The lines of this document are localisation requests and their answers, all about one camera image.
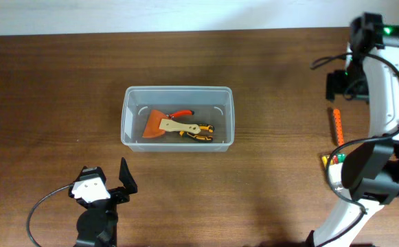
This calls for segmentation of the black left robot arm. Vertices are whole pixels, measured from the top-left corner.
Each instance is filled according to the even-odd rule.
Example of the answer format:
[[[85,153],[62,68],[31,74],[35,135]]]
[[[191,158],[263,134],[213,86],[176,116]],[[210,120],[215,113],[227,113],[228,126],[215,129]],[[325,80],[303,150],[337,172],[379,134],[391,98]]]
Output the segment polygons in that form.
[[[107,189],[102,168],[86,166],[73,181],[69,197],[85,208],[76,223],[76,246],[117,245],[117,206],[129,202],[130,195],[138,192],[125,158],[120,162],[119,181],[121,187]]]

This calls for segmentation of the orange perforated bar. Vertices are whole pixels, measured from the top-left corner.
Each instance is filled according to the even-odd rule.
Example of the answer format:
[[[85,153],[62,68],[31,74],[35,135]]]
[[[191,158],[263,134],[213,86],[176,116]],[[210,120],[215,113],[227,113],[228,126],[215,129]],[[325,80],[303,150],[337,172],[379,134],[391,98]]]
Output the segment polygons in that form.
[[[335,137],[336,137],[336,140],[337,140],[337,145],[341,146],[341,145],[344,144],[344,138],[343,138],[343,128],[342,128],[340,110],[335,108],[332,111],[332,116],[333,116],[334,131],[335,131]]]

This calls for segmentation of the orange scraper wooden handle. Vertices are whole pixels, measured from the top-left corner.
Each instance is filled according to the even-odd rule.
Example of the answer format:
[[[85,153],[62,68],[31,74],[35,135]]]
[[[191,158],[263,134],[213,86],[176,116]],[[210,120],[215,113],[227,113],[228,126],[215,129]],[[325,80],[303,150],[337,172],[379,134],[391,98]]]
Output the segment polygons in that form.
[[[164,135],[166,132],[191,132],[198,134],[201,130],[198,124],[179,123],[167,117],[167,114],[159,110],[151,110],[142,137],[153,139]]]

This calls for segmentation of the red handled cutting pliers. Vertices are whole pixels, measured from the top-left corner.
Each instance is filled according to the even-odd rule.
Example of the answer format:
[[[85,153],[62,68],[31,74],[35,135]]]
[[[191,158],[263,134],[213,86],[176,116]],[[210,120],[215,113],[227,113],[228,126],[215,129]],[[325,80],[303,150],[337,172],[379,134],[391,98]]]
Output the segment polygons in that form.
[[[182,117],[186,115],[194,115],[193,110],[180,110],[176,111],[175,113],[167,114],[167,117],[170,119],[177,118],[177,117]]]

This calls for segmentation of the yellow black long-nose pliers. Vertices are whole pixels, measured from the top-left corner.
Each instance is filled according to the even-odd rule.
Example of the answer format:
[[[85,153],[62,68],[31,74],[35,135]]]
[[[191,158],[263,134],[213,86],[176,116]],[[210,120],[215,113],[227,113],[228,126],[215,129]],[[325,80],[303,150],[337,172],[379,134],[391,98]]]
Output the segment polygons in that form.
[[[215,131],[215,127],[207,123],[199,123],[198,126],[201,130],[198,134],[180,131],[179,135],[183,138],[189,138],[199,143],[211,143],[214,140],[212,135]]]

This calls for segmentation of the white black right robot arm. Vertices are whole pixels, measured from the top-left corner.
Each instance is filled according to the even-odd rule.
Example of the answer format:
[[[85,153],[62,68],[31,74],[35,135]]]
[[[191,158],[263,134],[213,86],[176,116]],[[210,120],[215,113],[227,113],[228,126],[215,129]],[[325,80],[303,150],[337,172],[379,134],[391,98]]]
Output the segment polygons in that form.
[[[367,221],[399,198],[399,25],[366,12],[350,23],[342,70],[326,78],[326,97],[341,94],[369,104],[369,134],[340,143],[325,159],[325,175],[338,197],[327,220],[306,239],[307,246],[352,246]]]

